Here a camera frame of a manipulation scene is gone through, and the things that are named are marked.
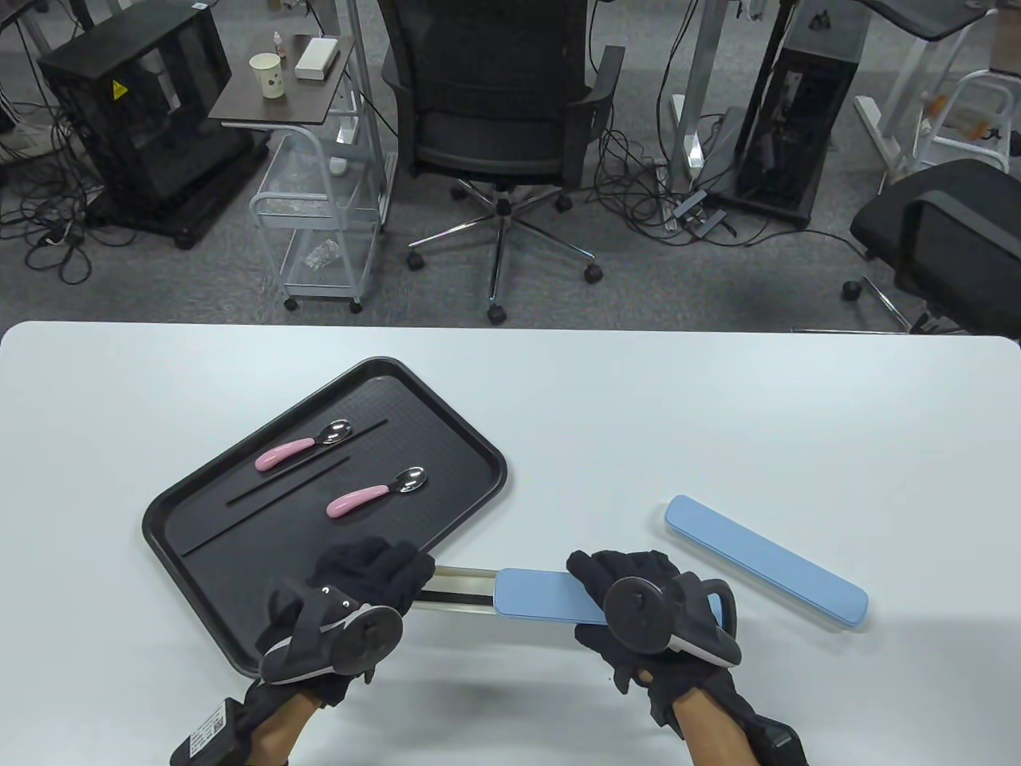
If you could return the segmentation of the person's right hand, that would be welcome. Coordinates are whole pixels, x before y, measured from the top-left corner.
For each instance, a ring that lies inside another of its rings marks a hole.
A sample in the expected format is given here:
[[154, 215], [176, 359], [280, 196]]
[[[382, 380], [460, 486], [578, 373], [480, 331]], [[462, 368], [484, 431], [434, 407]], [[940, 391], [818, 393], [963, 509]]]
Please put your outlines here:
[[619, 693], [632, 685], [645, 689], [657, 725], [678, 736], [684, 732], [673, 706], [692, 692], [707, 695], [743, 732], [750, 730], [753, 708], [731, 675], [740, 648], [719, 627], [703, 580], [679, 572], [661, 550], [574, 550], [566, 569], [613, 612], [605, 625], [577, 624], [574, 638], [605, 661]]

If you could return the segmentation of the person's left hand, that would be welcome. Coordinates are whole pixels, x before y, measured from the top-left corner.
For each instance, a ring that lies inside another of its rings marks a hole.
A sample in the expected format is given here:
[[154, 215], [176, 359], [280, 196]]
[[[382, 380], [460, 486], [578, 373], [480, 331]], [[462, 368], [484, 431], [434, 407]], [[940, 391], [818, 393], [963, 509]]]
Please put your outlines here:
[[300, 693], [336, 705], [355, 678], [371, 679], [404, 636], [404, 616], [434, 572], [434, 559], [408, 541], [369, 537], [326, 550], [306, 582], [274, 585], [245, 727], [255, 730]]

